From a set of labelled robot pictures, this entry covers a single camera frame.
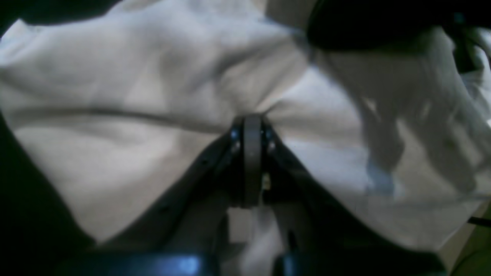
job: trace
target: black fabric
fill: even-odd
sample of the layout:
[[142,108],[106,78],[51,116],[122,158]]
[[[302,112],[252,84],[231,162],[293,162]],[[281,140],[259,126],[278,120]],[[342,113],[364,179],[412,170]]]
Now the black fabric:
[[[59,24],[104,14],[118,0],[3,0],[0,35],[22,18]],[[5,275],[46,275],[94,241],[76,225],[45,176],[33,165],[0,115],[0,224]]]

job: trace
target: wrinkled fabric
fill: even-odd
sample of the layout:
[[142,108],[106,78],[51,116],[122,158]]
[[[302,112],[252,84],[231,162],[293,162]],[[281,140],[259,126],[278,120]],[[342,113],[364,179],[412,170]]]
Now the wrinkled fabric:
[[[461,76],[440,28],[410,49],[330,53],[265,6],[126,0],[78,23],[18,21],[0,42],[1,111],[99,242],[235,116],[258,112],[359,220],[405,248],[437,250],[491,192],[489,32],[469,30],[479,69]],[[230,271],[268,275],[279,233],[270,211],[253,219]]]

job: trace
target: black cable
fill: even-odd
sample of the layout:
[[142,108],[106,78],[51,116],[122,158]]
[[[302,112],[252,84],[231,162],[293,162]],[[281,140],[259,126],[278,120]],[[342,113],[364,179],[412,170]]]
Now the black cable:
[[488,220],[488,219],[470,217],[470,219],[467,221],[467,223],[491,228],[491,220]]

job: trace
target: white sheet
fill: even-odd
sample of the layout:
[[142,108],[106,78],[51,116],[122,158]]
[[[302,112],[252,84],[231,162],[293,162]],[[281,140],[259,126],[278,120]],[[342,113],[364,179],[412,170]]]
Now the white sheet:
[[[482,66],[460,76],[439,28],[408,49],[323,53],[264,7],[126,0],[79,23],[18,21],[0,43],[1,111],[98,241],[137,218],[235,116],[262,112],[360,220],[401,246],[437,250],[491,191],[480,124],[491,119],[490,34],[469,31]],[[255,228],[240,274],[268,275],[282,251],[275,227]]]

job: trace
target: white fabric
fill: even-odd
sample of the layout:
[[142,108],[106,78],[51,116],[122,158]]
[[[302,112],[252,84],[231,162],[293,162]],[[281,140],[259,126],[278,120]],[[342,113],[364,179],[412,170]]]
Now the white fabric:
[[[488,130],[452,42],[435,28],[414,49],[323,53],[268,19],[264,3],[126,0],[80,23],[18,21],[0,43],[2,113],[98,241],[137,218],[235,116],[262,112],[361,221],[437,250],[491,192]],[[481,38],[486,77],[464,79],[488,107],[490,38],[469,36]],[[269,219],[254,228],[242,275],[268,275],[282,250],[273,217],[255,217]]]

